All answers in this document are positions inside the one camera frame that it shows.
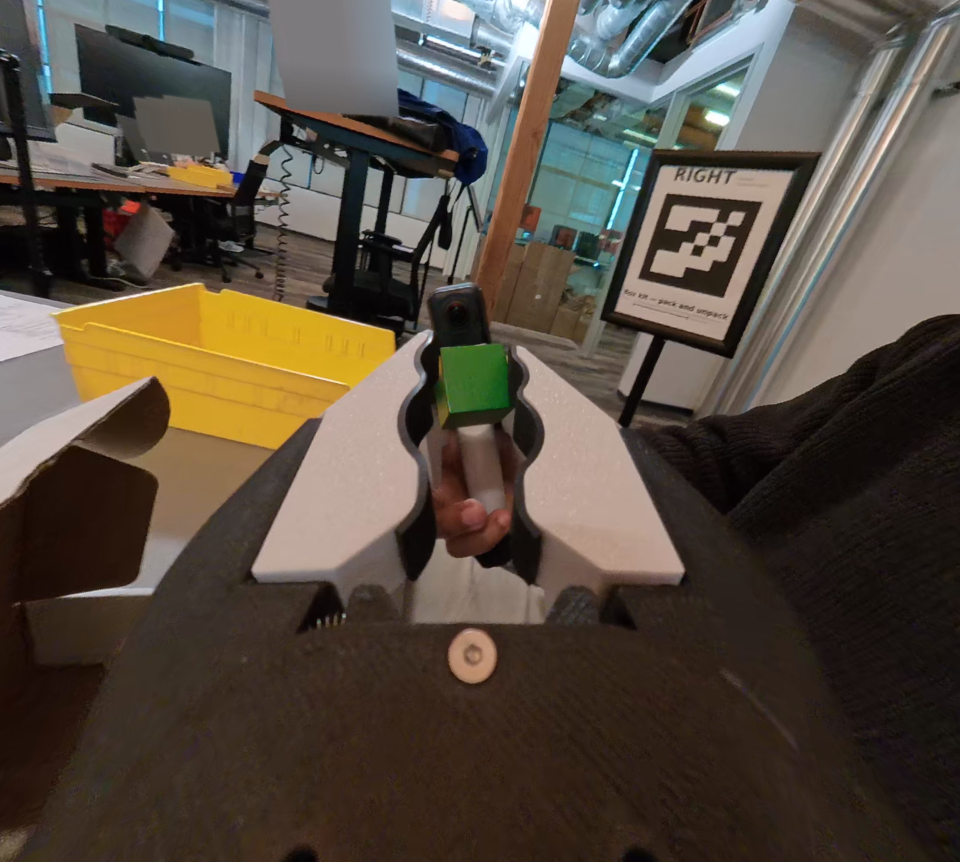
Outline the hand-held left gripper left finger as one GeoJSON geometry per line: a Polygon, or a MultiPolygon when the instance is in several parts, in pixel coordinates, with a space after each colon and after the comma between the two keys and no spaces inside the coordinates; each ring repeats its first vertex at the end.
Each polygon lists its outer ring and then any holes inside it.
{"type": "Polygon", "coordinates": [[[403,584],[436,542],[422,432],[407,412],[426,382],[422,331],[334,402],[252,567],[260,584],[403,584]]]}

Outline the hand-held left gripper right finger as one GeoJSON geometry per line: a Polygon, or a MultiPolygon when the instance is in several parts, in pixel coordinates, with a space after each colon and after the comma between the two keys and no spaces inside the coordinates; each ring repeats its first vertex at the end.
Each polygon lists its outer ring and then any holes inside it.
{"type": "Polygon", "coordinates": [[[511,379],[516,573],[541,589],[678,585],[686,569],[618,424],[521,345],[511,379]]]}

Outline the green wooden cube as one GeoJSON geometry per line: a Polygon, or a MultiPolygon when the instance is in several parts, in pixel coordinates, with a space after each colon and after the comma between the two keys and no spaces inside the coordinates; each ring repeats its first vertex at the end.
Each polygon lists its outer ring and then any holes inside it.
{"type": "Polygon", "coordinates": [[[435,402],[447,431],[502,422],[514,409],[508,349],[501,343],[440,348],[435,402]]]}

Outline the white cardboard mailer box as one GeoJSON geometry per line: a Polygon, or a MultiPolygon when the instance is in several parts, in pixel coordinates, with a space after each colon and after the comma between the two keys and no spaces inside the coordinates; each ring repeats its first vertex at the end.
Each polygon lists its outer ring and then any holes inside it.
{"type": "Polygon", "coordinates": [[[167,431],[155,377],[30,427],[1,453],[2,685],[107,663],[145,615],[137,580],[159,480],[135,460],[167,431]]]}

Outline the raised wooden desk top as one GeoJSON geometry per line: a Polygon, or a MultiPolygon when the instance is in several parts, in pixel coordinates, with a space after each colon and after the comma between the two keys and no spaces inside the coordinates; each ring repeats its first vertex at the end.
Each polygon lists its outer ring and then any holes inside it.
{"type": "Polygon", "coordinates": [[[279,116],[281,122],[314,132],[318,138],[331,141],[344,149],[355,149],[396,161],[437,164],[439,168],[431,170],[434,175],[451,174],[459,160],[455,150],[426,148],[389,129],[347,116],[296,109],[289,106],[282,97],[266,91],[255,90],[253,100],[279,116]]]}

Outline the person's right hand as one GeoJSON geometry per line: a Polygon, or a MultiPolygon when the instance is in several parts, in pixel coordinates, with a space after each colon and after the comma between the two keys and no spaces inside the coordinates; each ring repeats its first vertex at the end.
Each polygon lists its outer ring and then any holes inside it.
{"type": "Polygon", "coordinates": [[[440,454],[440,479],[432,489],[437,537],[453,558],[471,558],[492,551],[511,531],[518,457],[510,436],[495,429],[505,508],[490,513],[467,490],[458,438],[448,433],[440,454]]]}

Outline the brown cardboard boxes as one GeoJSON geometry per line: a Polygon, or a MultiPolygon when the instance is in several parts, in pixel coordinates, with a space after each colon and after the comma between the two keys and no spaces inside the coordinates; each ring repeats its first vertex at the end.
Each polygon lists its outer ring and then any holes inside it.
{"type": "Polygon", "coordinates": [[[572,250],[556,245],[514,244],[491,321],[581,343],[593,303],[570,286],[578,262],[572,250]]]}

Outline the blue jacket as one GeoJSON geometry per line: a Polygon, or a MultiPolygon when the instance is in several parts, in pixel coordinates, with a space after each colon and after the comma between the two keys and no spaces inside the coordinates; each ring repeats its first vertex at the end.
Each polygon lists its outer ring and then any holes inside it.
{"type": "Polygon", "coordinates": [[[473,126],[458,121],[437,105],[420,99],[402,89],[397,89],[399,113],[433,121],[442,129],[443,148],[458,155],[454,178],[464,186],[477,183],[488,168],[489,150],[480,132],[473,126]]]}

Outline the black bag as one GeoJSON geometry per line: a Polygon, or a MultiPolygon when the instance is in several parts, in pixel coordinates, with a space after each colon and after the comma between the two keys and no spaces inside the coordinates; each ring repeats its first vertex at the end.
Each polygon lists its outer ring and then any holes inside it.
{"type": "Polygon", "coordinates": [[[352,118],[431,153],[440,153],[450,148],[446,128],[436,118],[425,113],[400,113],[395,117],[357,115],[352,118]]]}

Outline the black office chair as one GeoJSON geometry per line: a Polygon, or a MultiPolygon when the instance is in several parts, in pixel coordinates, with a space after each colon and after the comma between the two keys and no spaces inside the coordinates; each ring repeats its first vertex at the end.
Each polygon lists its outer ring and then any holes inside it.
{"type": "Polygon", "coordinates": [[[232,282],[228,266],[250,269],[256,280],[264,273],[258,264],[245,257],[256,240],[256,207],[259,190],[266,179],[270,158],[259,153],[246,165],[246,171],[229,200],[209,201],[206,222],[206,259],[218,270],[225,284],[232,282]]]}

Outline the person's black sweater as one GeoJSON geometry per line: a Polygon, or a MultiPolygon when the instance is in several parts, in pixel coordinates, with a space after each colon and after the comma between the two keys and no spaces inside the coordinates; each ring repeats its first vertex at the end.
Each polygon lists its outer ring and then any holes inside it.
{"type": "Polygon", "coordinates": [[[788,401],[627,443],[754,547],[933,860],[959,856],[959,316],[788,401]]]}

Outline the black framed marker sign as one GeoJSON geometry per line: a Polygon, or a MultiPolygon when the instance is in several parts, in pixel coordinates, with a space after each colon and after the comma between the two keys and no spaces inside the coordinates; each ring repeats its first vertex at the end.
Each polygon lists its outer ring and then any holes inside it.
{"type": "Polygon", "coordinates": [[[816,151],[653,151],[601,310],[605,323],[652,339],[622,428],[666,344],[736,354],[820,160],[816,151]]]}

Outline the blue white paper leaflet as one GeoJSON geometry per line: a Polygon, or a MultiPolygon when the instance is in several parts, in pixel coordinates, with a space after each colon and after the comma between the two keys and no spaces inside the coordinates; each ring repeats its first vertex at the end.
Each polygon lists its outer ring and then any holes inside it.
{"type": "Polygon", "coordinates": [[[57,312],[52,306],[2,294],[1,362],[62,348],[57,312]]]}

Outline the wooden background table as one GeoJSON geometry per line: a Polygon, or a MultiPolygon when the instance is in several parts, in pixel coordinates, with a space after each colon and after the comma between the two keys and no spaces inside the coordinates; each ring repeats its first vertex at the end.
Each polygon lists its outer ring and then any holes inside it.
{"type": "MultiPolygon", "coordinates": [[[[167,175],[121,177],[99,171],[94,175],[69,175],[57,172],[32,172],[36,209],[52,209],[59,243],[65,246],[66,267],[52,273],[53,279],[79,284],[106,286],[114,280],[107,274],[107,256],[103,214],[106,208],[125,199],[138,203],[159,202],[167,210],[196,208],[211,200],[228,201],[235,191],[210,190],[178,183],[167,175]]],[[[262,185],[256,206],[277,204],[281,192],[262,185]]],[[[18,173],[2,168],[1,206],[20,210],[18,173]]]]}

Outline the silver vertical pipe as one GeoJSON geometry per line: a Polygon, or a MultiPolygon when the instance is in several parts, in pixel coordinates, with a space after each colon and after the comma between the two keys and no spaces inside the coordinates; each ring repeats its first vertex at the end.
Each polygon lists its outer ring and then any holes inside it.
{"type": "Polygon", "coordinates": [[[891,35],[870,55],[738,349],[715,377],[697,418],[745,411],[774,381],[829,272],[954,60],[958,16],[955,1],[915,36],[891,35]]]}

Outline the black stand pole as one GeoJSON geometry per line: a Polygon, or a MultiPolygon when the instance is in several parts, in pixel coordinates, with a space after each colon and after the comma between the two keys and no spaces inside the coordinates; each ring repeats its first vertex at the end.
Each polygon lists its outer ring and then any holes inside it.
{"type": "Polygon", "coordinates": [[[35,296],[46,300],[50,296],[53,275],[43,256],[42,227],[37,209],[37,191],[32,174],[26,111],[20,83],[20,60],[16,55],[3,50],[1,68],[7,123],[16,155],[20,208],[27,229],[31,287],[35,296]]]}

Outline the monitor on stand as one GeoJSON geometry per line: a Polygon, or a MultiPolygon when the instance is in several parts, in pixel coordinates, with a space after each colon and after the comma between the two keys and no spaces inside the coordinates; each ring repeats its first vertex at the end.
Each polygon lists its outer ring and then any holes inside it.
{"type": "Polygon", "coordinates": [[[19,94],[27,138],[57,141],[49,97],[42,83],[41,40],[35,0],[1,0],[1,51],[18,60],[19,94]]]}

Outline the black metal frame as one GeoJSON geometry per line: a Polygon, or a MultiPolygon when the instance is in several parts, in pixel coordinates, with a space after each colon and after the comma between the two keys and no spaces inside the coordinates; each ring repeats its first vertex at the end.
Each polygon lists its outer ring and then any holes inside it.
{"type": "Polygon", "coordinates": [[[331,268],[333,283],[327,293],[334,300],[342,300],[352,283],[356,265],[368,172],[372,159],[380,156],[355,148],[342,148],[319,138],[314,131],[283,123],[282,119],[279,140],[283,146],[293,146],[309,154],[312,160],[338,158],[342,161],[342,190],[331,268]]]}

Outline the wooden post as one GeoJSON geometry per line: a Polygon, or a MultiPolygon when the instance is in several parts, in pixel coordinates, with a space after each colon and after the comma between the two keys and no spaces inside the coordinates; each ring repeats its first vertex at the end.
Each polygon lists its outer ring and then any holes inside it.
{"type": "Polygon", "coordinates": [[[545,0],[526,83],[513,126],[476,282],[486,313],[498,303],[523,208],[543,146],[549,111],[580,0],[545,0]]]}

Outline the black wall screen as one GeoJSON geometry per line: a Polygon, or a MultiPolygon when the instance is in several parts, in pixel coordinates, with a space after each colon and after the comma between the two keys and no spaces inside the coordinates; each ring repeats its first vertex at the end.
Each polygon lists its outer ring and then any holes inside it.
{"type": "Polygon", "coordinates": [[[231,147],[233,77],[229,71],[168,54],[152,52],[140,43],[115,37],[105,30],[74,25],[80,91],[114,103],[103,116],[135,116],[136,98],[195,99],[210,103],[218,137],[217,155],[226,158],[231,147]]]}

